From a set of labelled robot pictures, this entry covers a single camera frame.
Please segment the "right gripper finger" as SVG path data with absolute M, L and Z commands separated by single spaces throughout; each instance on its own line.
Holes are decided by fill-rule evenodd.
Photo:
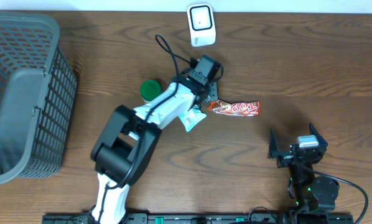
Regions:
M 289 155 L 290 155 L 290 151 L 279 150 L 279 147 L 278 147 L 275 135 L 274 135 L 274 131 L 270 129 L 269 150 L 268 150 L 267 158 L 276 159 L 278 157 L 284 157 L 284 156 L 289 156 Z
M 326 142 L 326 140 L 324 140 L 324 138 L 319 134 L 319 132 L 314 127 L 313 123 L 309 123 L 309 130 L 310 130 L 310 134 L 314 135 L 316 137 L 316 139 L 319 143 L 319 147 L 327 147 L 328 146 L 328 142 Z

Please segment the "teal wet wipes pack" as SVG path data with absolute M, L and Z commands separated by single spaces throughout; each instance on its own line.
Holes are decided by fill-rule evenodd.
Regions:
M 205 119 L 207 115 L 195 105 L 188 111 L 179 115 L 179 119 L 185 127 L 186 132 L 190 132 L 199 122 Z

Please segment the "orange red candy bar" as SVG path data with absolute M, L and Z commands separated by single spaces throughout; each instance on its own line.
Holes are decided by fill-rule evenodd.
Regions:
M 222 100 L 212 101 L 208 110 L 228 116 L 258 116 L 261 114 L 259 101 L 227 103 Z

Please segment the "green lid white jar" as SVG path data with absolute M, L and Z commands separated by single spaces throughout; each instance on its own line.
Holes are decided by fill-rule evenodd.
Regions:
M 140 87 L 140 94 L 145 103 L 149 103 L 162 93 L 162 88 L 157 80 L 146 80 Z

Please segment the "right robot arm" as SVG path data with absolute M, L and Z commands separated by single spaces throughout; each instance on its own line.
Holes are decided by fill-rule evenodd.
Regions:
M 274 131 L 270 130 L 268 158 L 275 159 L 278 168 L 288 168 L 288 193 L 296 207 L 279 215 L 278 223 L 329 223 L 329 213 L 335 209 L 339 183 L 329 177 L 314 174 L 313 165 L 325 154 L 328 143 L 309 124 L 310 134 L 299 136 L 288 151 L 280 151 Z

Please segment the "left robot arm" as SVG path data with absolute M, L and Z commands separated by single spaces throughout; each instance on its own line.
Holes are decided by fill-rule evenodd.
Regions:
M 162 130 L 205 100 L 218 80 L 216 72 L 186 69 L 145 105 L 120 105 L 113 111 L 91 152 L 100 185 L 91 213 L 94 223 L 123 219 L 129 189 L 146 170 Z

